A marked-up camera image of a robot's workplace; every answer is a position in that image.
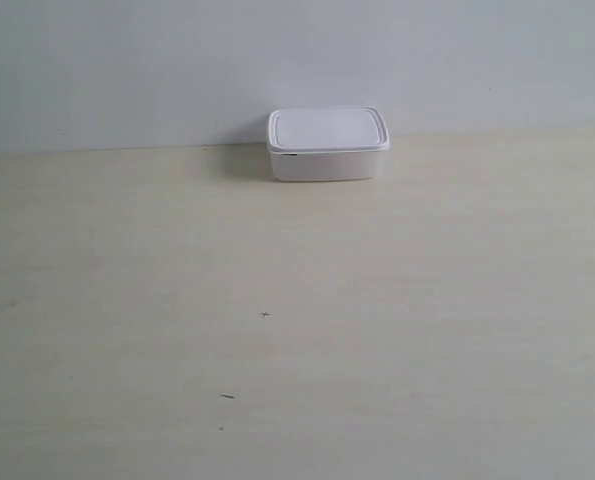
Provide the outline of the white lidded plastic container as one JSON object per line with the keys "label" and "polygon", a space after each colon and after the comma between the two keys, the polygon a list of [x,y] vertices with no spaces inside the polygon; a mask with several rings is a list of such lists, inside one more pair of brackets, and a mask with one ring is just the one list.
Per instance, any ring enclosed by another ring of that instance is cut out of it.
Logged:
{"label": "white lidded plastic container", "polygon": [[283,182],[371,179],[390,149],[383,117],[368,106],[275,110],[266,138],[272,174]]}

